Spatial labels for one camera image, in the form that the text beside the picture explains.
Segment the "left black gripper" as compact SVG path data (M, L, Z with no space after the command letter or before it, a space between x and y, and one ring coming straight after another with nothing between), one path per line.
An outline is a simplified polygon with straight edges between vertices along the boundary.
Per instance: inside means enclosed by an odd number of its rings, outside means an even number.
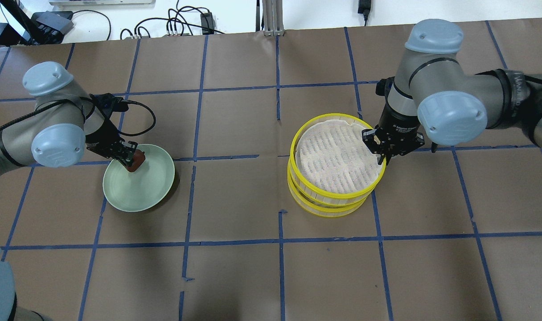
M122 138L117 127L106 119L98 130L86 135L86 146L88 150L104 158L117 160L123 166L132 166L138 144Z

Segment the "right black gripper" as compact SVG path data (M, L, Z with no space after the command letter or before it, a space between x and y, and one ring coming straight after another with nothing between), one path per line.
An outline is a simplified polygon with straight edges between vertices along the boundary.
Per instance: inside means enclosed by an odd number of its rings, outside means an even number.
M377 126L363 130L362 140L378 156L378 165L388 164L391 158L409 154L425 144L419 128L416 116L403 115L385 104Z

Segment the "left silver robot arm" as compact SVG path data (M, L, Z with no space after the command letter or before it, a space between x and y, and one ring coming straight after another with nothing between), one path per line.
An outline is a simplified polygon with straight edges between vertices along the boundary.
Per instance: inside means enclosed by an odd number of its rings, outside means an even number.
M128 110L128 100L86 93L57 62L34 65L22 83L36 105L33 112L0 126L0 176L34 163L73 166L87 150L130 172L144 163L138 144L125 140L111 120L114 112Z

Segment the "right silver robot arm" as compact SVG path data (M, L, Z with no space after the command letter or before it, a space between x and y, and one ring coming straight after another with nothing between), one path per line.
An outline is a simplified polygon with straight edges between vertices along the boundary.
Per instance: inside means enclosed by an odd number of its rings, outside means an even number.
M456 55L464 32L453 22L423 20L412 27L393 77L381 79L385 98L380 120L362 132L379 163L431 141L456 146L487 129L519 128L542 148L542 74L495 69L466 74Z

